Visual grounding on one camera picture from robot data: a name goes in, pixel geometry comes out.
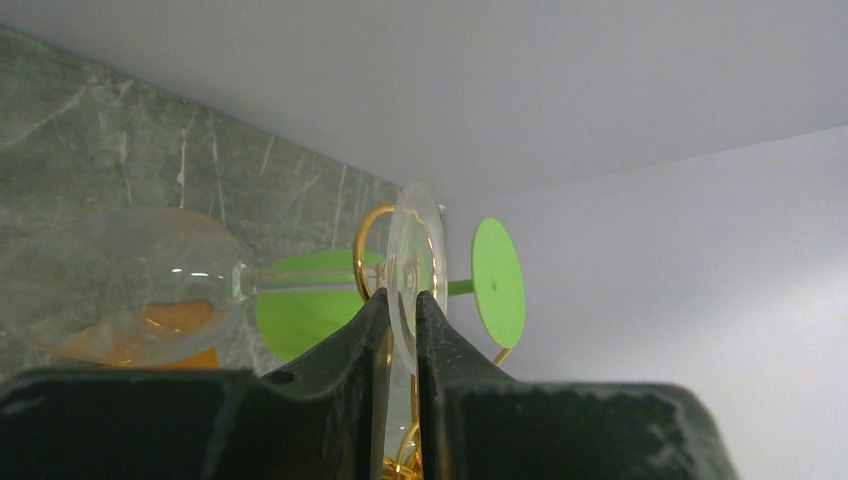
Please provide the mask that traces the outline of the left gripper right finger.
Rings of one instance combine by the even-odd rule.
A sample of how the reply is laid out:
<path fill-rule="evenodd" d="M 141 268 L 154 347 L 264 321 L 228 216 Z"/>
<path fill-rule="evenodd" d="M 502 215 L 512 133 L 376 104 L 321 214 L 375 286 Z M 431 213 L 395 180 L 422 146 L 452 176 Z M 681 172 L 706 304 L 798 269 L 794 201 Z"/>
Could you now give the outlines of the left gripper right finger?
<path fill-rule="evenodd" d="M 428 479 L 734 479 L 708 409 L 673 384 L 525 382 L 416 302 Z"/>

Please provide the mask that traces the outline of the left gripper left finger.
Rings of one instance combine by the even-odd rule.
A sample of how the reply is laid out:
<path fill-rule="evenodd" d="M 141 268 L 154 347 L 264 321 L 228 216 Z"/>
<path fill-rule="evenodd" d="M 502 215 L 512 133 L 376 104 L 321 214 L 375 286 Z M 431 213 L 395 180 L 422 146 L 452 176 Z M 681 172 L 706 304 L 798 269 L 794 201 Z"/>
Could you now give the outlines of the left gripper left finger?
<path fill-rule="evenodd" d="M 376 479 L 387 295 L 264 376 L 34 369 L 1 386 L 5 479 Z"/>

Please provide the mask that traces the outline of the green plastic wine glass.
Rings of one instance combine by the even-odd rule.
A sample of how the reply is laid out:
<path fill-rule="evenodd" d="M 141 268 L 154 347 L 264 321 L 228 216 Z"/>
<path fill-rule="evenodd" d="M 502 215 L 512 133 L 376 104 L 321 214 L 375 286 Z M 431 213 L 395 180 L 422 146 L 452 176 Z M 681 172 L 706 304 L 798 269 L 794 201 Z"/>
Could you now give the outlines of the green plastic wine glass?
<path fill-rule="evenodd" d="M 256 324 L 270 351 L 291 361 L 347 324 L 361 308 L 349 249 L 296 255 L 276 261 L 264 280 L 272 291 L 262 293 Z M 429 254 L 404 252 L 387 259 L 366 256 L 367 274 L 386 290 L 392 333 L 400 357 L 416 357 L 416 305 L 428 291 L 441 310 L 450 296 L 473 296 L 484 328 L 503 350 L 516 346 L 526 318 L 521 264 L 512 238 L 496 218 L 484 219 L 471 246 L 471 276 L 446 280 Z"/>

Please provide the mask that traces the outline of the clear glass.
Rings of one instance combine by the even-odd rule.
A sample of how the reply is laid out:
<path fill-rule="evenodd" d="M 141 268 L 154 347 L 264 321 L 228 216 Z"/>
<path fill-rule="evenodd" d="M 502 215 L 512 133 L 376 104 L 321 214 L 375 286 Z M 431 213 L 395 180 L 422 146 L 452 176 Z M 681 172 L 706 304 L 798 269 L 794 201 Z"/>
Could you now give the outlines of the clear glass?
<path fill-rule="evenodd" d="M 423 185 L 404 188 L 398 202 L 428 205 L 441 221 Z M 36 234 L 3 257 L 1 323 L 14 339 L 61 360 L 60 366 L 35 369 L 187 369 L 106 366 L 69 357 L 62 344 L 100 321 L 129 327 L 146 300 L 186 295 L 223 307 L 234 290 L 237 262 L 269 270 L 222 224 L 190 210 L 132 207 L 92 214 Z M 208 334 L 214 350 L 244 324 L 257 301 L 247 298 Z M 399 345 L 390 313 L 389 326 L 388 397 Z"/>

